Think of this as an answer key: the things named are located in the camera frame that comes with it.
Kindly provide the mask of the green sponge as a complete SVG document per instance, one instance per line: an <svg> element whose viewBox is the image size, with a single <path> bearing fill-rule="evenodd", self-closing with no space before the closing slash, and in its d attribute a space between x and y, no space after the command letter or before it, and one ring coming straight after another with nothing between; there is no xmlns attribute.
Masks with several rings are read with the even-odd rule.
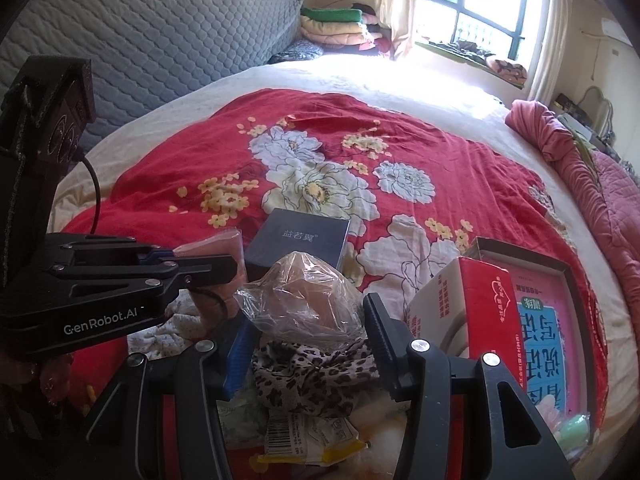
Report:
<svg viewBox="0 0 640 480"><path fill-rule="evenodd" d="M576 454L589 443L590 417L588 414L577 414L562 419L552 434L565 455Z"/></svg>

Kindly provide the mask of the white floral fabric cloth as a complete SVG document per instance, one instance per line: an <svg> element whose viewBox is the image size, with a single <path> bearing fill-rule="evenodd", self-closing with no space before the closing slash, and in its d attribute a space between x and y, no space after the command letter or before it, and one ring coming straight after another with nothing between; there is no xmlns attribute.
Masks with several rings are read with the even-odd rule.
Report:
<svg viewBox="0 0 640 480"><path fill-rule="evenodd" d="M149 360L178 356L206 335L200 311L191 295L182 290L166 309L168 319L127 336L128 353L142 353Z"/></svg>

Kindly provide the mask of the white packet with barcode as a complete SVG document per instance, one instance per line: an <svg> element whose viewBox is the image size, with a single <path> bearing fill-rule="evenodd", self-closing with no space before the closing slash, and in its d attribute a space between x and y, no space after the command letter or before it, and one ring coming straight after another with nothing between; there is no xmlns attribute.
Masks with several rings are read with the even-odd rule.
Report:
<svg viewBox="0 0 640 480"><path fill-rule="evenodd" d="M260 466L289 464L328 468L365 450L368 444L345 417L269 414Z"/></svg>

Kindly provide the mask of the leopard print cloth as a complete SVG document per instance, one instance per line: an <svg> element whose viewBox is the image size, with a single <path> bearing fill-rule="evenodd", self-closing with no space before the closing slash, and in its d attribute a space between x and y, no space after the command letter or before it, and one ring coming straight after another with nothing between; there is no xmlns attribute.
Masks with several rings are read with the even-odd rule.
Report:
<svg viewBox="0 0 640 480"><path fill-rule="evenodd" d="M258 401L280 413L347 417L364 394L380 385L365 339L336 351L270 341L254 352L250 369Z"/></svg>

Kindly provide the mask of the clear plastic bag pink item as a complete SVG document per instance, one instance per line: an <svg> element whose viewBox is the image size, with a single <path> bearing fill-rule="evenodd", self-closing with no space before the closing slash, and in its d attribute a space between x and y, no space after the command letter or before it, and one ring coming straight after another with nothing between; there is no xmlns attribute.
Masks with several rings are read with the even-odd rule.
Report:
<svg viewBox="0 0 640 480"><path fill-rule="evenodd" d="M233 294L266 337L342 350L366 336L362 295L341 272L306 252L290 252Z"/></svg>

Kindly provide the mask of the pale green tissue packet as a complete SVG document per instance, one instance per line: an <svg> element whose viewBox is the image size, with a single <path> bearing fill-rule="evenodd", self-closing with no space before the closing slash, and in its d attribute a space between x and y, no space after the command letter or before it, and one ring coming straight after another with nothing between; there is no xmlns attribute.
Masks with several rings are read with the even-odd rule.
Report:
<svg viewBox="0 0 640 480"><path fill-rule="evenodd" d="M245 385L229 402L218 401L217 408L224 444L229 450L264 444L268 412L258 401L253 385Z"/></svg>

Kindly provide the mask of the pink book in tray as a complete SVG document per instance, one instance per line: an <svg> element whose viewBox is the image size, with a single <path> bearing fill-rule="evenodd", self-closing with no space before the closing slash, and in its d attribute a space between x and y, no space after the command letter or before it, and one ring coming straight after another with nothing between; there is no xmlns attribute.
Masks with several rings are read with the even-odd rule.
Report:
<svg viewBox="0 0 640 480"><path fill-rule="evenodd" d="M511 275L525 348L527 394L547 394L565 415L592 412L584 342L565 274L522 259L504 264Z"/></svg>

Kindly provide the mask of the red flat gift box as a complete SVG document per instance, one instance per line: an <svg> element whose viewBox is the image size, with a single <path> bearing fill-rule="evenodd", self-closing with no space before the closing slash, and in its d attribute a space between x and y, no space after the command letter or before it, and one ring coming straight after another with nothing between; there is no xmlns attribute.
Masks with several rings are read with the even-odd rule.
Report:
<svg viewBox="0 0 640 480"><path fill-rule="evenodd" d="M526 386L521 321L508 270L468 257L452 260L410 301L406 323L413 336L450 356L495 353Z"/></svg>

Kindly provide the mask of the dark grey square box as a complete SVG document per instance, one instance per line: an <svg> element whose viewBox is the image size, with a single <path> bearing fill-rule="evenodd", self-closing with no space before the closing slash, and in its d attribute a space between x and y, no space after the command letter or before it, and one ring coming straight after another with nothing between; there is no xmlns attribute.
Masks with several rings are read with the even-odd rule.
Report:
<svg viewBox="0 0 640 480"><path fill-rule="evenodd" d="M290 252L306 252L341 270L349 221L276 208L244 252L247 279L262 278Z"/></svg>

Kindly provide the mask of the red floral bed cover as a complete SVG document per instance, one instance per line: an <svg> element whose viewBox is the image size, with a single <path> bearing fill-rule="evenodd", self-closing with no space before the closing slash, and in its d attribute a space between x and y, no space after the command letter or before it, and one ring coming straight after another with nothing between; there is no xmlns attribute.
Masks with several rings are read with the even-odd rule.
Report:
<svg viewBox="0 0 640 480"><path fill-rule="evenodd" d="M277 209L346 221L345 275L393 314L479 236L569 264L585 310L596 308L538 174L344 94L242 96L153 148L61 228L176 247L232 226L251 240Z"/></svg>

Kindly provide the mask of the grey quilted headboard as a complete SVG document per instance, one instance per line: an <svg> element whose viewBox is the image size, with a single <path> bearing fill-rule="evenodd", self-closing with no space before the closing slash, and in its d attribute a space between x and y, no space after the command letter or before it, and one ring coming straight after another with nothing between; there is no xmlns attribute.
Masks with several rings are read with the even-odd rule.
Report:
<svg viewBox="0 0 640 480"><path fill-rule="evenodd" d="M304 0L29 0L1 41L1 89L31 55L88 58L89 151L133 120L292 44Z"/></svg>

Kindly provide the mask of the pink quilted duvet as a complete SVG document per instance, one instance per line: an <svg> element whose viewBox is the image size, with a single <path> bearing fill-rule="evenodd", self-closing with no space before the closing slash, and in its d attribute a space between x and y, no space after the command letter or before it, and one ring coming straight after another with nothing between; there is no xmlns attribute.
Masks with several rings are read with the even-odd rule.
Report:
<svg viewBox="0 0 640 480"><path fill-rule="evenodd" d="M639 322L639 185L610 156L537 101L516 100L506 124L540 151L573 195L600 251L620 282L634 323Z"/></svg>

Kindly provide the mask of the stack of folded blankets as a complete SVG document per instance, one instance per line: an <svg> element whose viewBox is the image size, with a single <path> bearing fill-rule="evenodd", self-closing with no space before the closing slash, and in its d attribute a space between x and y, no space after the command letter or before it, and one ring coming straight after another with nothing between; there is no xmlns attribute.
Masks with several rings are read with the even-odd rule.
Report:
<svg viewBox="0 0 640 480"><path fill-rule="evenodd" d="M370 6L354 3L350 8L302 7L300 34L323 49L345 53L390 55L390 30L381 24Z"/></svg>

